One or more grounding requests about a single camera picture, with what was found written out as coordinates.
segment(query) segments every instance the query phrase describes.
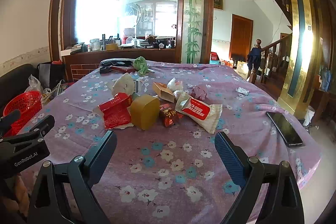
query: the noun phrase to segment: metal bolt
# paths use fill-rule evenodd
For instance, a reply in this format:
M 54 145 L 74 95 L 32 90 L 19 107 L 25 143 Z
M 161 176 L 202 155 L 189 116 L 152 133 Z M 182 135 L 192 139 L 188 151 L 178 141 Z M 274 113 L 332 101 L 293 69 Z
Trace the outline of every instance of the metal bolt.
M 46 161 L 43 163 L 43 167 L 48 167 L 50 164 L 51 164 L 50 160 L 46 160 Z
M 258 159 L 256 157 L 249 157 L 249 161 L 253 164 L 256 164 L 258 162 Z
M 75 157 L 74 161 L 75 162 L 81 162 L 83 159 L 84 159 L 83 156 L 77 156 L 77 157 Z
M 283 165 L 284 167 L 288 168 L 288 167 L 289 167 L 289 162 L 284 160 L 284 161 L 282 162 L 282 165 Z

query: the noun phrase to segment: plastic basket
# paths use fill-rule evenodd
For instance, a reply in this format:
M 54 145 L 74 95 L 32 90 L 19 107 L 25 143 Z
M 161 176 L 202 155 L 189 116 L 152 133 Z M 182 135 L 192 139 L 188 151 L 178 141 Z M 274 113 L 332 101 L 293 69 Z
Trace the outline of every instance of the plastic basket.
M 19 120 L 12 124 L 12 134 L 16 135 L 22 127 L 42 109 L 41 93 L 39 91 L 28 91 L 12 99 L 3 110 L 6 116 L 13 110 L 18 109 L 21 112 Z

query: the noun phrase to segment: smartphone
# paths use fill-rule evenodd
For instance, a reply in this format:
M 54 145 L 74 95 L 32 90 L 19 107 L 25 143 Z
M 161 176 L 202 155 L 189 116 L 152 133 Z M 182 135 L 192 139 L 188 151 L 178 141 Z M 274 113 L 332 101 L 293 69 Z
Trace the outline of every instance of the smartphone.
M 288 147 L 299 146 L 303 144 L 300 136 L 296 133 L 295 129 L 282 113 L 266 112 L 266 115 L 270 117 L 272 122 L 275 124 L 276 128 L 281 134 L 281 137 Z

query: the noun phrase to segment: golden pillar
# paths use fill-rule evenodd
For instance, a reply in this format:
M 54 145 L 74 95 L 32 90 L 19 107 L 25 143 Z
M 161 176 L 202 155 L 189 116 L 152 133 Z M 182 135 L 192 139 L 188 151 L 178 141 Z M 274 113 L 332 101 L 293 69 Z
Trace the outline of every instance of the golden pillar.
M 314 92 L 322 53 L 319 0 L 292 0 L 293 38 L 288 70 L 278 104 L 304 118 Z

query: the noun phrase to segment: framed picture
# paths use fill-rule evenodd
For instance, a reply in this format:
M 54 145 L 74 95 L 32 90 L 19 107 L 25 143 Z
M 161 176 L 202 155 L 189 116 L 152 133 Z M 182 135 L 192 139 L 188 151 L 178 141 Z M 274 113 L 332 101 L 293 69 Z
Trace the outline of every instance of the framed picture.
M 223 0 L 213 0 L 214 9 L 223 10 Z

